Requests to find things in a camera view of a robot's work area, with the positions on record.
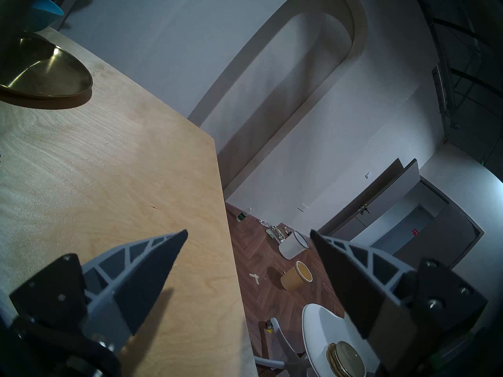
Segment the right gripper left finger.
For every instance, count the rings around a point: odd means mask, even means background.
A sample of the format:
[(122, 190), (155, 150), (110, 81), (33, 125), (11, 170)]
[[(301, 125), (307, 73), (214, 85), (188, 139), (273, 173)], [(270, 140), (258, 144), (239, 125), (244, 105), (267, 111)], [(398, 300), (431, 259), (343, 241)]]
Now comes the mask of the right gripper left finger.
[(187, 230), (113, 247), (81, 264), (61, 255), (10, 293), (19, 316), (51, 330), (99, 336), (118, 353), (150, 313)]

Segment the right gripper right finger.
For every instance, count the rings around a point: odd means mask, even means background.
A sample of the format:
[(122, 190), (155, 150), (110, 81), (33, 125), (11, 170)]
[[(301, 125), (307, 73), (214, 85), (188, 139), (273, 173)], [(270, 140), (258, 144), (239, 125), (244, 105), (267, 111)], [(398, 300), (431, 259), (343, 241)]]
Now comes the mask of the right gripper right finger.
[(380, 249), (311, 230), (332, 288), (376, 354), (376, 374), (432, 374), (431, 358), (466, 334), (487, 305), (441, 261), (411, 267)]

